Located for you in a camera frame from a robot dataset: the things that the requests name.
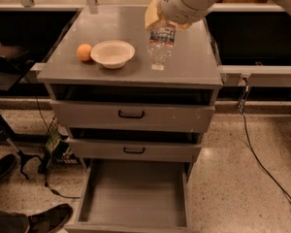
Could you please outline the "black device on stand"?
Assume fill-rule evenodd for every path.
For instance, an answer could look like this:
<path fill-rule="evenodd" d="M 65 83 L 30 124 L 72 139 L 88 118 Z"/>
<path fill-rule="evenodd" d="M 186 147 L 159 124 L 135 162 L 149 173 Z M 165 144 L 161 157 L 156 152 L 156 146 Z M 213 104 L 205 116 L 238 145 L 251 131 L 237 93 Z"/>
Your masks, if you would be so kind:
<path fill-rule="evenodd" d="M 19 46 L 6 46 L 0 42 L 0 72 L 22 74 L 28 71 L 35 61 L 29 58 L 29 51 Z"/>

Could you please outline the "grey open bottom drawer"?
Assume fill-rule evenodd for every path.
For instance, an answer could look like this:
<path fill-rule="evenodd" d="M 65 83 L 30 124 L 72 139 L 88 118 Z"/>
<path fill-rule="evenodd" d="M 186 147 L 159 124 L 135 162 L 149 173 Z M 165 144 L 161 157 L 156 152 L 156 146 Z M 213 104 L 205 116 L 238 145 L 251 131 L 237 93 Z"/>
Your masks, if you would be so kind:
<path fill-rule="evenodd" d="M 193 233 L 184 165 L 95 160 L 68 233 Z"/>

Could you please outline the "green packet on floor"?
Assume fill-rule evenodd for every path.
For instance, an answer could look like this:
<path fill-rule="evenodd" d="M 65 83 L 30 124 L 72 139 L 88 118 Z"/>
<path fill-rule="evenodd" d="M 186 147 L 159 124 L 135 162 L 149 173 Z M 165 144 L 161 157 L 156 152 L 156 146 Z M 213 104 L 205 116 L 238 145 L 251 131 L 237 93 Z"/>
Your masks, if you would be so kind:
<path fill-rule="evenodd" d="M 69 143 L 58 131 L 54 131 L 48 136 L 45 149 L 54 159 L 68 159 L 72 154 Z"/>

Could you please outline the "orange fruit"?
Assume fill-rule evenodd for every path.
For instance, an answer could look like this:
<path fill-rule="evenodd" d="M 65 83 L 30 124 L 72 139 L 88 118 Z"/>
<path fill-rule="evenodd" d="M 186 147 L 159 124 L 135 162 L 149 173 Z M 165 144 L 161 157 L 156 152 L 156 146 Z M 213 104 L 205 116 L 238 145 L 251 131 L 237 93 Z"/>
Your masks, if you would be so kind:
<path fill-rule="evenodd" d="M 77 48 L 77 57 L 81 61 L 89 61 L 92 46 L 89 44 L 81 44 Z"/>

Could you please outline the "black shoe lower left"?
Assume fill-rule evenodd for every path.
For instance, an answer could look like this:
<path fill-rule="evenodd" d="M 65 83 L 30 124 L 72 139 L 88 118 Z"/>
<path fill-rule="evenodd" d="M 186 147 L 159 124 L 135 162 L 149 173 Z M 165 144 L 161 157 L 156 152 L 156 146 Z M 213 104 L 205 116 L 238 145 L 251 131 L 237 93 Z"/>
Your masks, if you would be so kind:
<path fill-rule="evenodd" d="M 31 216 L 0 211 L 0 233 L 57 233 L 72 214 L 67 203 Z"/>

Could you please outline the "black shoe upper left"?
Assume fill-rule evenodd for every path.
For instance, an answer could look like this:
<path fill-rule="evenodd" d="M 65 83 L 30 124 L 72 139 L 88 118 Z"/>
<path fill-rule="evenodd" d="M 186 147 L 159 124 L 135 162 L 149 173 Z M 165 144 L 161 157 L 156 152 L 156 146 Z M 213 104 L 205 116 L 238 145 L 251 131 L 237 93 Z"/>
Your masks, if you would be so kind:
<path fill-rule="evenodd" d="M 8 175 L 16 165 L 16 156 L 8 154 L 0 159 L 0 180 Z"/>

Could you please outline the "black shoe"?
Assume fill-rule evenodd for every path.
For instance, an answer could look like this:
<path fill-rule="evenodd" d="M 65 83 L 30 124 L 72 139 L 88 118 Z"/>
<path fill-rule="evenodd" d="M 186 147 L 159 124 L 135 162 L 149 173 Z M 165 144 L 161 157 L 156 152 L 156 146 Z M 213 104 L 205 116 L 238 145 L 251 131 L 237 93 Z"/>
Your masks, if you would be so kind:
<path fill-rule="evenodd" d="M 8 154 L 0 159 L 0 180 L 8 175 L 16 165 L 16 156 Z"/>
<path fill-rule="evenodd" d="M 67 203 L 31 216 L 0 211 L 0 233 L 57 233 L 72 214 Z"/>

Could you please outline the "grey middle drawer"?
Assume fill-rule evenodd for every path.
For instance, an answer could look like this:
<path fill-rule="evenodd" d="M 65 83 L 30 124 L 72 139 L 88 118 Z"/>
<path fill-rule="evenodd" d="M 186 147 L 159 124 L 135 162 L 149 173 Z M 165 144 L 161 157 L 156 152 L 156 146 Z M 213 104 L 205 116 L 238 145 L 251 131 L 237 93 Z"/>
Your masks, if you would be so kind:
<path fill-rule="evenodd" d="M 201 147 L 193 144 L 124 142 L 69 138 L 73 153 L 81 158 L 192 162 Z M 123 148 L 145 148 L 143 154 L 129 154 Z"/>

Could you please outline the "clear plastic water bottle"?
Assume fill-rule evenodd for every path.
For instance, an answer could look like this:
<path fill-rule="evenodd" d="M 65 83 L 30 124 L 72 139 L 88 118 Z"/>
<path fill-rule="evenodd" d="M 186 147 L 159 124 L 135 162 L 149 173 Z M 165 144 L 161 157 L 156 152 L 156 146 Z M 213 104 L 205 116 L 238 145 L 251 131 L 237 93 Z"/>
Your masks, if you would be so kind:
<path fill-rule="evenodd" d="M 162 71 L 167 59 L 171 56 L 177 28 L 173 24 L 153 28 L 149 31 L 147 53 L 153 70 Z"/>

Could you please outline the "white paper bowl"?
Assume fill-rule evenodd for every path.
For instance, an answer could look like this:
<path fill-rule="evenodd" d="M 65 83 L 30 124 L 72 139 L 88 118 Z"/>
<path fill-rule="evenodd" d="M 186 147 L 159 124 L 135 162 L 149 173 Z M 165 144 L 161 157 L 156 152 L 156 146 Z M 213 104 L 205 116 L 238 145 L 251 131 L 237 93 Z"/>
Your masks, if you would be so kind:
<path fill-rule="evenodd" d="M 135 48 L 124 41 L 108 40 L 95 45 L 90 57 L 107 69 L 123 67 L 135 54 Z"/>

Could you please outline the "grey drawer cabinet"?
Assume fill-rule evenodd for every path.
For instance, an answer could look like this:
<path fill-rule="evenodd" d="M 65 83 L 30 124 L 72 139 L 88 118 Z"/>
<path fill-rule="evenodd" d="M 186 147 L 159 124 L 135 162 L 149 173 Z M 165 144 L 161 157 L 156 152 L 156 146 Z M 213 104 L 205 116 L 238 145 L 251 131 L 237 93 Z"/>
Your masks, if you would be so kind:
<path fill-rule="evenodd" d="M 143 6 L 101 6 L 97 13 L 92 14 L 83 9 L 38 76 L 48 89 L 51 101 L 214 106 L 222 82 L 204 23 L 197 22 L 179 32 L 164 69 L 153 70 L 146 50 L 145 10 Z M 76 49 L 81 43 L 98 44 L 107 40 L 130 43 L 135 48 L 133 58 L 117 70 L 77 59 Z M 186 133 L 64 127 L 68 139 L 199 146 L 208 131 Z"/>

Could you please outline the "grey top drawer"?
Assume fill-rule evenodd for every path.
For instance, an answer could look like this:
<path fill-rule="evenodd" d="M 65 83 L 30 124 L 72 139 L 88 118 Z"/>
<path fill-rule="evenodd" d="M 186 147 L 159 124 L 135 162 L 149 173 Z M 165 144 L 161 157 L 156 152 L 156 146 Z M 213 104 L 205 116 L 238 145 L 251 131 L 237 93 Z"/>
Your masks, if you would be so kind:
<path fill-rule="evenodd" d="M 205 133 L 214 106 L 148 105 L 52 100 L 50 105 L 62 126 L 69 128 L 123 129 L 162 132 Z M 139 114 L 140 119 L 121 118 L 124 113 Z"/>

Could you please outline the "black tripod stand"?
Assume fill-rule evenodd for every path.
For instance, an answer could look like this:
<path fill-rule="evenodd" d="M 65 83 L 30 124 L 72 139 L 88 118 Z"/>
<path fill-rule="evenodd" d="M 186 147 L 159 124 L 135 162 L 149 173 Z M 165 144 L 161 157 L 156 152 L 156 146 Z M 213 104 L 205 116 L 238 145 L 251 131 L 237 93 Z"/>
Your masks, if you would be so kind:
<path fill-rule="evenodd" d="M 45 175 L 48 170 L 50 154 L 46 153 L 44 157 L 41 157 L 39 154 L 25 153 L 15 144 L 15 142 L 29 142 L 29 143 L 40 142 L 42 144 L 42 148 L 44 148 L 48 140 L 48 137 L 49 133 L 47 133 L 45 136 L 17 134 L 0 115 L 0 140 L 6 141 L 13 148 L 14 153 L 19 157 L 20 160 L 20 173 L 27 180 L 29 179 L 29 177 L 24 172 L 24 167 L 27 164 L 27 162 L 33 158 L 38 158 L 40 160 L 38 173 Z"/>

